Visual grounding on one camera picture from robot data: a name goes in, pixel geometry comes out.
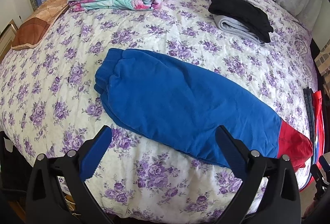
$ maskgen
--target white wall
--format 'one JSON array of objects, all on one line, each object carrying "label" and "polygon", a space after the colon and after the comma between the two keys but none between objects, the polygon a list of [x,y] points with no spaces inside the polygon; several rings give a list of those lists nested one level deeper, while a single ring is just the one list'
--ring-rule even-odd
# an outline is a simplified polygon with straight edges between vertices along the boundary
[{"label": "white wall", "polygon": [[330,39],[330,2],[322,0],[320,13],[312,29],[312,36],[317,46],[322,49]]},{"label": "white wall", "polygon": [[30,0],[0,0],[0,32],[12,19],[19,27],[32,13]]}]

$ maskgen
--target stack of folded clothes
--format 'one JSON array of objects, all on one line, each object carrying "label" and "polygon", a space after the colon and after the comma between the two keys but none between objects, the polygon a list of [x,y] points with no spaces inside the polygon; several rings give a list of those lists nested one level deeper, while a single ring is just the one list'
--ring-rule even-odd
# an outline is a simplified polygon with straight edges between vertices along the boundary
[{"label": "stack of folded clothes", "polygon": [[211,0],[209,12],[213,14],[219,29],[224,32],[250,39],[260,45],[270,42],[269,32],[274,29],[267,15],[245,0]]}]

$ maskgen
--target black folded garment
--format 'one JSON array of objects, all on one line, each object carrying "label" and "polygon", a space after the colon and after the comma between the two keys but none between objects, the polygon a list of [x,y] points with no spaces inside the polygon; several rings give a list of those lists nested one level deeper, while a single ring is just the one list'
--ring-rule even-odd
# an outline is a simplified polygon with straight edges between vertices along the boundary
[{"label": "black folded garment", "polygon": [[209,12],[234,18],[244,24],[263,42],[269,43],[268,32],[274,32],[267,15],[245,0],[211,0]]}]

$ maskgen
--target large flower pattern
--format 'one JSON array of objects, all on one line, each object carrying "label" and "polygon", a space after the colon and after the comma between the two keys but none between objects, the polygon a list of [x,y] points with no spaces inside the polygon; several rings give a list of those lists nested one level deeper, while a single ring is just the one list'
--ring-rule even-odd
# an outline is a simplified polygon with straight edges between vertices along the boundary
[{"label": "large flower pattern", "polygon": [[[267,12],[274,27],[265,46],[217,29],[207,11],[209,0],[164,0],[154,11],[66,13],[38,47],[11,50],[0,64],[0,126],[32,165],[39,153],[50,158],[78,150],[108,125],[112,142],[87,182],[106,212],[161,223],[213,221],[240,180],[230,169],[117,126],[93,89],[94,75],[111,47],[157,51],[238,83],[308,134],[302,89],[307,84],[316,89],[311,35],[271,0],[249,1]],[[297,172],[299,186],[309,167]],[[60,184],[68,193],[62,178]]]}]

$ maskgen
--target white bedsheet with purple roses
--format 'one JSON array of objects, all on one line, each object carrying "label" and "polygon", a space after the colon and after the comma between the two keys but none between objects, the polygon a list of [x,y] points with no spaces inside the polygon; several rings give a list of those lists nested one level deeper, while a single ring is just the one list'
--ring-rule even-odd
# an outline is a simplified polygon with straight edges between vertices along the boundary
[{"label": "white bedsheet with purple roses", "polygon": [[[163,223],[215,219],[240,180],[230,169],[116,126],[93,89],[94,75],[111,47],[168,54],[235,81],[309,137],[303,88],[316,89],[311,34],[273,1],[248,1],[274,27],[265,46],[217,29],[209,0],[165,0],[154,11],[66,13],[38,47],[11,50],[1,63],[0,126],[32,165],[39,153],[62,156],[108,125],[113,141],[86,182],[106,212]],[[310,160],[296,173],[300,187],[309,169]],[[264,179],[250,212],[266,184]]]}]

